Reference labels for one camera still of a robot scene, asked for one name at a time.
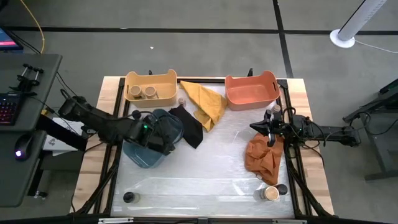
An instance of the yellow basket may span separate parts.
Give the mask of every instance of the yellow basket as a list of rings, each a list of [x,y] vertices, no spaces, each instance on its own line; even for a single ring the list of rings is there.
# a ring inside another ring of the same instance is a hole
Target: yellow basket
[[[129,92],[136,85],[142,90],[149,86],[155,87],[157,98],[136,99]],[[124,98],[138,108],[172,106],[177,98],[177,73],[172,69],[162,75],[138,75],[136,72],[129,72],[124,82]]]

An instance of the yellow cable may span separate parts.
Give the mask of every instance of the yellow cable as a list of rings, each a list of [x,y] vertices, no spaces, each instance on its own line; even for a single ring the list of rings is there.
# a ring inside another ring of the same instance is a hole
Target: yellow cable
[[[39,22],[37,22],[35,16],[33,16],[33,13],[32,13],[32,12],[30,11],[30,9],[26,6],[26,4],[24,3],[24,1],[23,1],[23,0],[20,0],[20,1],[21,1],[21,3],[25,6],[25,8],[26,8],[26,10],[29,12],[30,16],[32,16],[32,18],[33,18],[33,20],[35,21],[37,27],[39,28],[40,34],[42,35],[42,50],[40,51],[40,53],[42,54],[43,51],[44,51],[44,45],[45,45],[45,39],[44,39],[44,34],[43,34],[43,31],[42,31],[42,28],[40,27]]]

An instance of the gray carpet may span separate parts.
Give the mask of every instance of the gray carpet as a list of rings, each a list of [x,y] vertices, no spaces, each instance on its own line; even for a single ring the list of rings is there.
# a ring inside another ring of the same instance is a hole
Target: gray carpet
[[[43,26],[236,28],[276,29],[272,1],[160,1],[27,0]],[[351,1],[280,0],[285,29],[332,30],[340,28],[361,3]],[[364,30],[398,30],[398,1],[388,1]],[[0,24],[34,26],[28,14],[13,1],[0,14]],[[18,32],[39,48],[38,32]],[[96,104],[105,75],[129,71],[163,73],[176,69],[181,76],[245,76],[272,70],[286,72],[277,34],[160,34],[46,32],[46,52],[64,56],[60,73],[78,94]],[[357,36],[358,40],[398,50],[398,36]],[[305,80],[315,122],[344,125],[341,118],[395,80],[397,56],[356,44],[335,47],[327,35],[287,35],[293,75]],[[59,106],[56,83],[48,103]],[[397,223],[398,179],[365,182],[379,171],[366,136],[360,147],[328,143],[321,148],[335,213],[343,218]],[[76,174],[58,174],[44,202],[27,199],[22,207],[0,209],[0,218],[26,218],[69,211]]]

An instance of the desk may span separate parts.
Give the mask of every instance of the desk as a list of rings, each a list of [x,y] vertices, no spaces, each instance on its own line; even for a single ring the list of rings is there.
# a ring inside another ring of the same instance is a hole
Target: desk
[[[11,90],[9,86],[18,85],[16,75],[20,75],[24,71],[22,64],[28,63],[44,70],[44,73],[40,74],[38,78],[40,85],[32,89],[37,94],[34,96],[36,100],[25,98],[15,125],[0,126],[2,146],[0,150],[0,191],[4,192],[4,196],[0,200],[0,207],[17,207],[26,195],[46,133],[45,131],[35,131],[31,155],[26,161],[15,160],[15,144],[21,135],[31,132],[37,127],[43,108],[41,102],[45,102],[47,99],[61,59],[61,55],[55,54],[0,54],[1,93],[9,92]],[[32,80],[35,78],[35,72],[26,73],[25,77]]]
[[[99,93],[98,103],[96,105],[97,108],[104,110],[108,113],[113,112],[116,95],[118,92],[119,79],[120,77],[104,77],[101,91]],[[311,110],[307,98],[307,92],[305,90],[304,80],[288,79],[287,83],[289,85],[290,100],[292,106],[296,108],[297,114],[302,114],[311,118]],[[281,98],[282,102],[284,102],[283,94],[281,94]],[[123,108],[124,100],[122,100],[119,114],[121,114]],[[88,147],[97,143],[98,138],[95,139],[95,137],[93,137],[89,140]],[[100,147],[97,147],[96,149],[91,150],[90,152],[87,152],[84,156],[83,163],[80,169],[80,175],[76,185],[75,195],[73,198],[73,204],[76,209],[79,209],[88,200],[88,198],[98,185],[101,168],[103,165],[104,152],[105,146],[102,145]],[[322,204],[324,209],[329,213],[333,213],[333,207],[330,200],[325,171],[322,166],[322,160],[316,153],[311,150],[301,149],[301,153],[308,188],[312,191],[312,194],[314,194],[317,200]],[[113,158],[114,150],[111,154],[111,161],[113,161]],[[302,193],[298,187],[297,189],[300,209],[302,212],[304,212]],[[100,211],[105,208],[107,195],[108,187],[106,187],[104,190]]]

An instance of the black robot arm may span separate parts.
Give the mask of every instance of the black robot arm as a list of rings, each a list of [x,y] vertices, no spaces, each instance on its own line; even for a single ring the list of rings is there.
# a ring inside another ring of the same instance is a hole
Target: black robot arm
[[[86,102],[82,96],[70,97],[65,93],[66,101],[59,109],[61,118],[69,121],[79,121],[97,131],[100,141],[115,145],[123,139],[142,147],[161,152],[164,155],[174,150],[174,145],[158,125],[158,119],[150,114],[139,119],[141,113],[134,111],[132,115],[123,118],[101,111]]]
[[[292,143],[299,143],[299,145],[310,140],[340,142],[351,147],[361,144],[358,131],[351,126],[319,126],[309,117],[296,114],[293,115],[293,120],[290,123],[285,123],[280,113],[274,113],[274,118],[271,119],[270,110],[266,111],[262,121],[252,123],[250,127],[264,136],[268,135],[268,146],[270,147],[275,143],[276,134],[285,137]]]

